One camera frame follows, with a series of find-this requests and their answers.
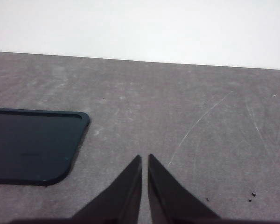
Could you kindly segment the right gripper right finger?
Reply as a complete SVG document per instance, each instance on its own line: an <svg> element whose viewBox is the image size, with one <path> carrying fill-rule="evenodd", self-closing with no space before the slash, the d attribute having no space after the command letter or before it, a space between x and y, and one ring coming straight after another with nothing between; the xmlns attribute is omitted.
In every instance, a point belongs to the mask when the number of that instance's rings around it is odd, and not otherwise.
<svg viewBox="0 0 280 224"><path fill-rule="evenodd" d="M153 154L148 156L148 198L154 224L212 224L221 220L189 193Z"/></svg>

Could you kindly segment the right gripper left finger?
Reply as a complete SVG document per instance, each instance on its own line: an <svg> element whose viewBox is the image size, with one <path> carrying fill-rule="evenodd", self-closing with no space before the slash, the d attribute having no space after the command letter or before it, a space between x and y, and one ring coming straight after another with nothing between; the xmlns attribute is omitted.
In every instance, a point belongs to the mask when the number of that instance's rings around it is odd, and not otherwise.
<svg viewBox="0 0 280 224"><path fill-rule="evenodd" d="M142 193L142 159L137 155L119 176L71 220L76 224L136 224Z"/></svg>

